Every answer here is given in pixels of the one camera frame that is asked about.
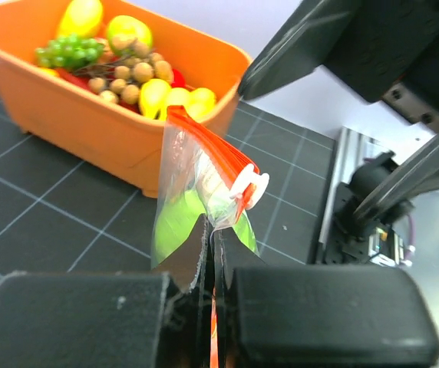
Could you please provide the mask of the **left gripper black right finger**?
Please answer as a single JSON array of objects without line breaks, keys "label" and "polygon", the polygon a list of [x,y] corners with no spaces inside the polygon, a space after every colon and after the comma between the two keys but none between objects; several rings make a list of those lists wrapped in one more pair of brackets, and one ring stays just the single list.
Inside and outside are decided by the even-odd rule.
[{"label": "left gripper black right finger", "polygon": [[266,264],[213,233],[215,367],[434,367],[439,333],[401,269]]}]

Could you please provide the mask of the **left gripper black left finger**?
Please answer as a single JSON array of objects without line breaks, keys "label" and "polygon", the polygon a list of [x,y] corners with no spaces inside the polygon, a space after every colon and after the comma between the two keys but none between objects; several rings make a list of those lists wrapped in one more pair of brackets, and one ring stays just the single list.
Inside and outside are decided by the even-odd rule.
[{"label": "left gripper black left finger", "polygon": [[0,280],[0,367],[203,367],[209,362],[209,222],[140,273]]}]

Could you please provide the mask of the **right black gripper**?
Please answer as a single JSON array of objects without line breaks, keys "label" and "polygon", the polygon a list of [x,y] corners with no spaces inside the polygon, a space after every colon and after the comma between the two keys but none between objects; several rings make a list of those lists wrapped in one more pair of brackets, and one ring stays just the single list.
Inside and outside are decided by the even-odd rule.
[{"label": "right black gripper", "polygon": [[439,127],[439,1],[302,1],[249,65],[238,94],[263,97],[322,63],[365,101]]}]

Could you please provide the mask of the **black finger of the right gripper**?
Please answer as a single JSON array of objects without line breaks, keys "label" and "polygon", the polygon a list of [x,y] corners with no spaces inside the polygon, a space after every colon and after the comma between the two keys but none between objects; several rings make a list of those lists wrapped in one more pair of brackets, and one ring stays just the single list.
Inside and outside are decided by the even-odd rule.
[{"label": "black finger of the right gripper", "polygon": [[354,211],[358,221],[373,220],[439,171],[439,133],[402,163]]}]

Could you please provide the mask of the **clear bag orange zipper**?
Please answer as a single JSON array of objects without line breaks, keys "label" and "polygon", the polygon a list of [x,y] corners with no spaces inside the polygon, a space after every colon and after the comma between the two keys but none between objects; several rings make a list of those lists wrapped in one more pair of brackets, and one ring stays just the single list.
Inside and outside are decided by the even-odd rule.
[{"label": "clear bag orange zipper", "polygon": [[[157,211],[165,202],[195,189],[215,230],[233,228],[241,214],[265,194],[270,176],[242,151],[197,123],[183,106],[170,106],[163,130]],[[229,210],[209,209],[209,198],[226,195],[236,204]]]}]

